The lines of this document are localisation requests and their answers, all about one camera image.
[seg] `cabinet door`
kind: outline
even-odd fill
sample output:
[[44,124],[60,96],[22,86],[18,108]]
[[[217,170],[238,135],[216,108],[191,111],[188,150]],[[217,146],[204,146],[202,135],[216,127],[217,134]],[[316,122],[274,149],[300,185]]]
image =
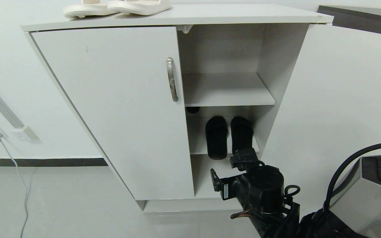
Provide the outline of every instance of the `cabinet door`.
[[[175,27],[59,30],[32,36],[136,200],[194,196]],[[168,57],[174,60],[176,102]]]
[[355,151],[381,143],[381,34],[311,25],[262,160],[301,186],[301,215]]

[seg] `white cabinet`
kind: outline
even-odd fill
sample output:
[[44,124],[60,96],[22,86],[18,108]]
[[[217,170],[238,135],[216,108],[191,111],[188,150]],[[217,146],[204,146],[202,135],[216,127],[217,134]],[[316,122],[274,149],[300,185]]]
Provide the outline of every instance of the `white cabinet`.
[[[134,198],[193,197],[176,28],[32,36]],[[171,96],[168,57],[174,61],[177,102]]]
[[[221,115],[252,121],[253,147],[301,186],[304,214],[321,207],[348,155],[381,142],[381,35],[318,24],[330,22],[270,4],[208,4],[23,29],[145,212],[241,209],[210,179],[211,168],[241,173],[207,156],[205,123]],[[189,33],[176,31],[182,24]]]

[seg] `black baseboard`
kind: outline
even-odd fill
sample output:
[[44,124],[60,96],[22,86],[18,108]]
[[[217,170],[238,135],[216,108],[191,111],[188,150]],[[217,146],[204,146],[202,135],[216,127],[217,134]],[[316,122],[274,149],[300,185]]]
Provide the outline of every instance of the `black baseboard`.
[[[19,167],[80,167],[108,166],[104,158],[15,159]],[[0,166],[15,166],[11,159],[0,159]]]

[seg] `power cord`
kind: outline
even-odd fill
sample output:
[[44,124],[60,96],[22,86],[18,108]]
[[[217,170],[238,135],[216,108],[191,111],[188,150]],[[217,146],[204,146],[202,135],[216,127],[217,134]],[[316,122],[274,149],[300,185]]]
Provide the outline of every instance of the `power cord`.
[[27,219],[29,218],[29,213],[27,212],[27,198],[29,197],[29,190],[27,189],[27,186],[24,183],[23,178],[20,175],[19,166],[17,165],[17,162],[13,159],[13,157],[10,154],[10,152],[8,151],[6,145],[4,144],[4,141],[2,140],[3,138],[4,138],[4,135],[2,133],[0,133],[0,142],[3,144],[4,149],[6,150],[7,154],[10,157],[10,159],[14,162],[14,164],[16,166],[16,169],[17,169],[17,174],[19,175],[19,178],[20,178],[21,182],[23,183],[24,188],[26,189],[26,195],[24,196],[24,210],[26,212],[26,219],[24,220],[23,228],[21,228],[21,234],[20,234],[20,238],[23,238],[24,227],[26,226]]

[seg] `door handle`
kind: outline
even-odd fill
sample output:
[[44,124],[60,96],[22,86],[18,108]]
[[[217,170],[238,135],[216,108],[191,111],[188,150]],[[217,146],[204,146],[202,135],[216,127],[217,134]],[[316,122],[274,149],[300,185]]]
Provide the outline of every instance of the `door handle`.
[[167,58],[167,75],[168,75],[168,84],[170,85],[171,98],[173,99],[173,101],[178,101],[177,91],[176,91],[176,83],[174,81],[172,57]]

